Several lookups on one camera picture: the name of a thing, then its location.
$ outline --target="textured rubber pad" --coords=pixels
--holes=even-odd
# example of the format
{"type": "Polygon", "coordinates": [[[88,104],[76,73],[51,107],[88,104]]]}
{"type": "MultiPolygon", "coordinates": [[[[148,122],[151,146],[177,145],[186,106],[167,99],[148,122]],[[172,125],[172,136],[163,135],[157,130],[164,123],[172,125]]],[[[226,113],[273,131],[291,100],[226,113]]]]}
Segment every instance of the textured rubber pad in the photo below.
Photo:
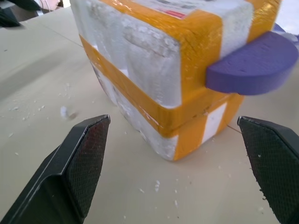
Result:
{"type": "Polygon", "coordinates": [[[282,224],[299,223],[299,137],[271,122],[240,117],[253,174],[282,224]]]}
{"type": "Polygon", "coordinates": [[[298,56],[291,41],[267,32],[208,67],[206,87],[240,95],[270,92],[285,83],[298,56]]]}

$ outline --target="taped package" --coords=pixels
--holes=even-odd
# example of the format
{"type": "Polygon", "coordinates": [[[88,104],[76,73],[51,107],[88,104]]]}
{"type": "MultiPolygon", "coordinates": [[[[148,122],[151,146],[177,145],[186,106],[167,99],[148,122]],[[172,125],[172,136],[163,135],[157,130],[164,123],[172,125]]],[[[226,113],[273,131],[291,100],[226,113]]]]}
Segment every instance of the taped package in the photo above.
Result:
{"type": "Polygon", "coordinates": [[[100,84],[156,153],[176,161],[221,132],[243,96],[207,68],[270,31],[280,0],[72,0],[100,84]]]}

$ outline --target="printed label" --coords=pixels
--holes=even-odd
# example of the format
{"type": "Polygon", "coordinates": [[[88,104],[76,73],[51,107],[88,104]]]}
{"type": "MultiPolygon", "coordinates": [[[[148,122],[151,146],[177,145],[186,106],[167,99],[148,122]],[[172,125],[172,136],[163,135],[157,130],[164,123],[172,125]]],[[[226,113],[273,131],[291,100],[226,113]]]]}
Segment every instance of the printed label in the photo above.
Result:
{"type": "Polygon", "coordinates": [[[139,5],[183,19],[198,8],[216,0],[134,0],[139,5]]]}

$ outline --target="white table surface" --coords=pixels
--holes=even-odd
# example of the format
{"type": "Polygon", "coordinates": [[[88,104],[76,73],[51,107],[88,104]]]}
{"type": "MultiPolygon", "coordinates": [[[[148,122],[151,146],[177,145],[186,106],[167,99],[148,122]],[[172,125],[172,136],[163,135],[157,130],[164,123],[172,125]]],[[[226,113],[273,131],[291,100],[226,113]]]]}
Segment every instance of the white table surface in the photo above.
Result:
{"type": "MultiPolygon", "coordinates": [[[[232,128],[195,153],[165,161],[102,91],[70,8],[24,25],[24,30],[0,29],[0,220],[71,127],[109,114],[101,178],[85,224],[278,224],[249,169],[237,117],[232,128]],[[75,119],[60,117],[63,105],[75,119]]],[[[238,114],[299,133],[297,86],[299,67],[282,89],[246,98],[238,114]]]]}

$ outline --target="purple foam piece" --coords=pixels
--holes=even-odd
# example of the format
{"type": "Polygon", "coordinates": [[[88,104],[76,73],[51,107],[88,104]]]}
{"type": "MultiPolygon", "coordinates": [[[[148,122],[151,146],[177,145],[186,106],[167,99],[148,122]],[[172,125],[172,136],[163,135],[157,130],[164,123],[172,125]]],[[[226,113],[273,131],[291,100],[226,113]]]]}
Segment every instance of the purple foam piece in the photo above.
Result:
{"type": "Polygon", "coordinates": [[[245,96],[264,94],[285,83],[298,57],[291,41],[267,32],[208,67],[206,87],[245,96]]]}

